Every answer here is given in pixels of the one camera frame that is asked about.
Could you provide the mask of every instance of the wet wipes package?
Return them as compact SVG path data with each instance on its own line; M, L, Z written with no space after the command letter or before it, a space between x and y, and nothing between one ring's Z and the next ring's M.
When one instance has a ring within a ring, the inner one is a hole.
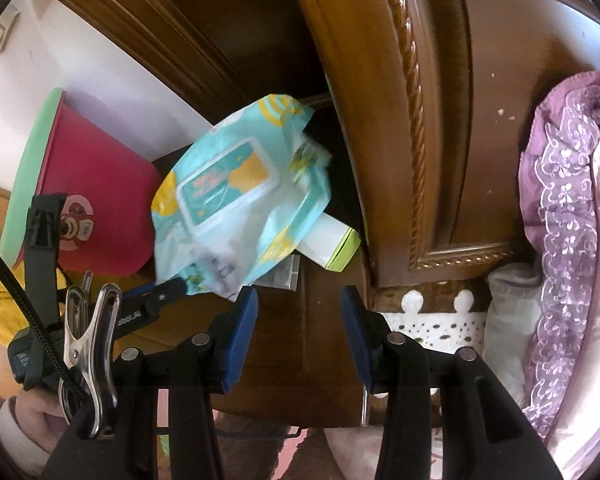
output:
M302 132L312 113L269 95L187 150L152 203L158 282L232 298L296 248L330 199L330 156Z

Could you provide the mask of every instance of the screw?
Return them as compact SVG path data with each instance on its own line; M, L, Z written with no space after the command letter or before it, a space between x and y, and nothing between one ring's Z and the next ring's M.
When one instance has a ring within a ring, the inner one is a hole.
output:
M392 345L402 345L407 341L407 336L401 332L391 332L387 335L386 340Z
M475 358L478 356L478 354L475 353L475 350L470 346L464 346L459 349L458 355L464 361L475 361Z
M191 342L195 346L204 346L204 345L209 344L210 341L211 341L211 336L206 332L199 332L191 338Z
M137 348L127 348L125 350L122 351L122 360L123 361L133 361L136 357L138 357L138 354L140 352L138 351Z

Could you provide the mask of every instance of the pink trash bin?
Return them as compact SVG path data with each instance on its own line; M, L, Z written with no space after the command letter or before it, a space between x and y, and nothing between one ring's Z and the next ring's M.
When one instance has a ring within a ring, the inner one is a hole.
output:
M34 194L66 193L58 262L65 270L126 276L154 251L151 202L162 178L154 166L51 91L18 166L0 256L22 259Z

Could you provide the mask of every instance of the white wall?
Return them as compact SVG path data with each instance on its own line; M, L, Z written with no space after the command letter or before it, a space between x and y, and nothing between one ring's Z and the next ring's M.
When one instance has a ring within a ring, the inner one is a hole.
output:
M29 131L54 87L92 123L148 160L209 123L57 0L13 0L20 11L0 54L0 187L11 190Z

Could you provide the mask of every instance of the lace trim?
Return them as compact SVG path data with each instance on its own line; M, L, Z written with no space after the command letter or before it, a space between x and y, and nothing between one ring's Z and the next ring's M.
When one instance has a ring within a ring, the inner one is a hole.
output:
M600 87L565 98L560 126L546 122L547 145L534 171L542 184L542 314L527 367L535 374L523 411L547 439L582 347L595 282L598 233L590 156L600 140Z

